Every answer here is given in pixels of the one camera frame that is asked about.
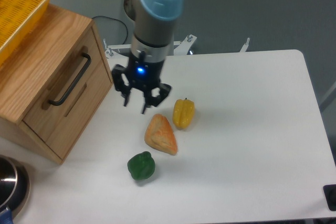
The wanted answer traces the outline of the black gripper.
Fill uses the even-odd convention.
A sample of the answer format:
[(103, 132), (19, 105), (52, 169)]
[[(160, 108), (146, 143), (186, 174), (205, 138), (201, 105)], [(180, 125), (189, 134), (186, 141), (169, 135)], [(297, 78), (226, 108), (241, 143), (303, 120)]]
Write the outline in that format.
[[(131, 94), (131, 89), (136, 88), (143, 90), (144, 105), (142, 114), (151, 106), (157, 107), (169, 95), (172, 87), (168, 84), (161, 83), (161, 72), (164, 61), (146, 62), (140, 61), (133, 53), (129, 53), (127, 67), (116, 64), (112, 69), (112, 78), (115, 90), (120, 92), (124, 98), (123, 106), (127, 106)], [(125, 76), (130, 85), (126, 85), (122, 76)], [(158, 89), (157, 96), (152, 95), (153, 89)]]

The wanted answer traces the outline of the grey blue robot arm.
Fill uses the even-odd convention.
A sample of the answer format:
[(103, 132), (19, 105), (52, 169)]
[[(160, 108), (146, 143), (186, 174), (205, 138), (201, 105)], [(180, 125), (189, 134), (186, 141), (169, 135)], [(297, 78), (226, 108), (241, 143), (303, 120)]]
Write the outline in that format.
[(134, 22), (128, 65), (111, 71), (115, 89), (127, 105), (132, 89), (143, 92), (146, 110), (157, 107), (171, 91), (160, 75), (166, 56), (173, 53), (173, 34), (184, 0), (125, 0), (124, 11)]

